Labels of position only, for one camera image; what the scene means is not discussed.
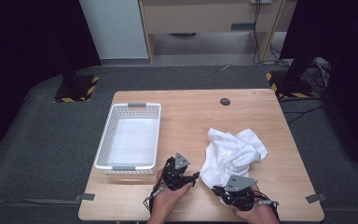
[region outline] wire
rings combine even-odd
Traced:
[[[304,101],[304,100],[322,100],[322,98],[321,97],[300,97],[300,98],[281,97],[278,99],[278,102],[285,103],[285,102]]]
[[[266,64],[266,63],[274,63],[274,65],[278,65],[278,66],[282,66],[282,67],[288,67],[290,66],[289,63],[279,60],[278,57],[275,58],[278,59],[277,60],[265,60],[265,61],[261,61],[260,59],[260,47],[258,45],[258,41],[257,41],[257,32],[256,32],[256,26],[257,26],[257,21],[258,21],[258,16],[260,14],[260,8],[261,8],[261,0],[255,0],[256,4],[255,4],[255,28],[253,30],[253,36],[255,39],[255,54],[254,54],[254,64],[262,64],[262,65],[272,65],[272,64]]]
[[[12,199],[0,201],[0,204],[8,203],[33,203],[39,205],[80,205],[81,201],[55,199]]]
[[[165,162],[164,168],[162,169],[161,174],[160,174],[160,176],[159,176],[159,179],[158,179],[156,185],[153,187],[153,191],[150,193],[150,196],[149,196],[149,197],[146,197],[146,198],[144,199],[144,206],[146,207],[146,209],[147,209],[149,212],[151,212],[151,209],[152,209],[151,206],[153,206],[153,199],[157,196],[157,195],[154,196],[154,194],[158,191],[158,188],[159,188],[161,185],[165,184],[165,182],[164,182],[164,181],[161,182],[161,180],[162,180],[162,175],[164,174],[165,169],[167,169],[167,167],[168,167],[168,164],[169,164],[169,160],[167,160],[167,161]]]
[[[295,119],[292,119],[290,121],[288,121],[287,123],[290,124],[292,122],[294,122],[295,120],[297,119],[300,119],[301,117],[303,117],[305,114],[309,113],[309,112],[312,112],[314,110],[317,110],[317,109],[320,109],[324,107],[324,105],[319,105],[319,106],[316,106],[315,108],[312,108],[310,110],[307,110],[307,111],[286,111],[286,112],[283,112],[284,114],[301,114],[300,116],[296,117]]]
[[[269,197],[267,197],[266,194],[258,191],[258,190],[253,190],[254,193],[258,193],[260,194],[262,197],[266,198],[268,201],[271,201],[271,204],[269,205],[272,209],[272,211],[274,212],[274,215],[275,217],[278,219],[278,221],[280,222],[280,218],[279,218],[279,214],[278,214],[278,205],[279,205],[279,202],[275,202],[275,201],[272,201]]]
[[[323,96],[324,91],[326,90],[330,78],[330,71],[328,68],[322,67],[316,61],[318,58],[315,58],[312,62],[310,62],[309,69],[305,71],[303,76],[309,81],[312,90]]]
[[[280,59],[278,56],[274,53],[275,48],[272,47],[272,44],[269,45],[269,49],[271,50],[271,54],[279,61]]]

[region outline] crumpled white towel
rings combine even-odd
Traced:
[[[224,187],[231,175],[249,177],[250,164],[264,160],[269,154],[250,129],[233,135],[211,128],[207,135],[211,143],[206,148],[200,178],[210,189]]]

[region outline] cabinet drawer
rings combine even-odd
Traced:
[[[250,0],[142,0],[149,34],[230,32],[232,23],[255,24]],[[266,32],[278,1],[262,5],[257,31]]]

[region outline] white wall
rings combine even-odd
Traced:
[[[137,0],[80,0],[100,59],[148,58]]]

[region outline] hazard tape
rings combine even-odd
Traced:
[[[87,91],[87,95],[85,97],[62,97],[62,98],[55,98],[55,102],[65,102],[65,103],[72,103],[76,101],[88,101],[91,98],[92,93],[95,90],[95,86],[97,85],[98,78],[94,77],[91,84],[89,85],[89,90]]]
[[[275,92],[275,95],[277,96],[278,99],[281,99],[283,97],[313,97],[313,94],[309,93],[309,92],[281,93],[281,92],[279,92],[278,87],[275,84],[274,79],[272,78],[272,74],[266,73],[266,77],[267,77],[267,81],[268,81],[271,89]]]

